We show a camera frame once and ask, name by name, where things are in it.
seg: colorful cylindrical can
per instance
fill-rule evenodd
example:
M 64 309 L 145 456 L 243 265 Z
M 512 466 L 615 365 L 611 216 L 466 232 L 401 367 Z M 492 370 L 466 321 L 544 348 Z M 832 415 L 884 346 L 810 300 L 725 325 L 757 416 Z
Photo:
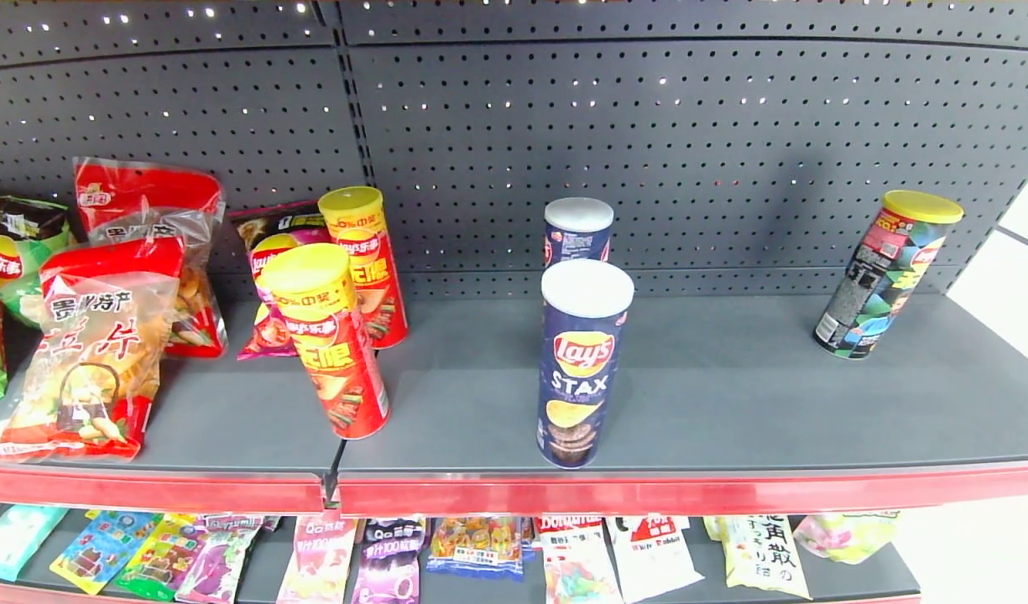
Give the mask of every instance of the colorful cylindrical can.
M 409 335 L 395 268 L 395 252 L 382 212 L 382 192 L 345 187 L 319 198 L 333 243 L 350 253 L 350 270 L 372 346 L 391 348 Z
M 337 244 L 302 244 L 264 265 L 271 292 L 316 394 L 342 439 L 363 439 L 387 423 L 387 402 L 372 340 L 350 278 L 350 254 Z
M 894 190 L 852 253 L 815 340 L 845 360 L 862 360 L 893 323 L 965 211 L 951 199 Z
M 537 444 L 547 461 L 576 469 L 595 456 L 633 279 L 613 264 L 578 259 L 547 268 L 541 288 Z
M 544 268 L 564 260 L 610 257 L 610 224 L 615 211 L 599 199 L 567 196 L 544 209 Z

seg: white lid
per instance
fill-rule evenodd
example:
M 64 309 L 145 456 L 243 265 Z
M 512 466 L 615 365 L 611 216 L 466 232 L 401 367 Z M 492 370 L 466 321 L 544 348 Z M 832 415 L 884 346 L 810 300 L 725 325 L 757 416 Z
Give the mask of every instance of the white lid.
M 633 279 L 614 264 L 578 258 L 552 264 L 540 284 L 544 300 L 586 319 L 613 317 L 633 302 Z
M 564 196 L 547 204 L 544 219 L 563 231 L 594 233 L 604 230 L 615 221 L 615 211 L 590 196 Z

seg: lay's stax can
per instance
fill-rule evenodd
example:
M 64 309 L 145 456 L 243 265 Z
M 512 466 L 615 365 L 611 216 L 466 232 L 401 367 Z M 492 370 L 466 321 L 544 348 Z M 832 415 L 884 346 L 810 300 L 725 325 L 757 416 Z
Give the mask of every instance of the lay's stax can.
M 382 428 L 391 408 L 345 250 L 331 243 L 287 250 L 264 265 L 257 284 L 279 305 L 334 432 L 363 439 Z
M 599 199 L 567 196 L 544 209 L 544 268 L 564 260 L 610 257 L 610 224 L 615 211 Z
M 547 268 L 541 288 L 537 444 L 547 461 L 576 469 L 595 456 L 633 279 L 613 264 L 578 259 Z
M 372 346 L 391 348 L 409 335 L 398 286 L 395 253 L 382 212 L 382 193 L 345 187 L 319 198 L 319 211 L 333 243 L 350 253 L 350 270 Z

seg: red snack bag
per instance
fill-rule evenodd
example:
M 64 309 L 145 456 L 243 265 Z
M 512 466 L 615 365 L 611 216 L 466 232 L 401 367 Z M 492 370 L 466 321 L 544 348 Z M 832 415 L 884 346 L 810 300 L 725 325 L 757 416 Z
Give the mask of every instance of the red snack bag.
M 50 318 L 25 371 L 0 459 L 141 450 L 175 317 L 180 237 L 77 248 L 40 270 Z
M 93 243 L 177 235 L 185 241 L 185 267 L 167 351 L 218 356 L 226 327 L 204 270 L 226 202 L 213 176 L 141 161 L 73 158 L 80 222 Z

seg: lay's logo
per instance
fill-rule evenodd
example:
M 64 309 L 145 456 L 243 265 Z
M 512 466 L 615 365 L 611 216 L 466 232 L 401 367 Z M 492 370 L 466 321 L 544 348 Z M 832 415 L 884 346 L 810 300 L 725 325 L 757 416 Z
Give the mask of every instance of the lay's logo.
M 572 378 L 591 378 L 615 352 L 615 337 L 603 332 L 562 332 L 555 336 L 555 360 Z

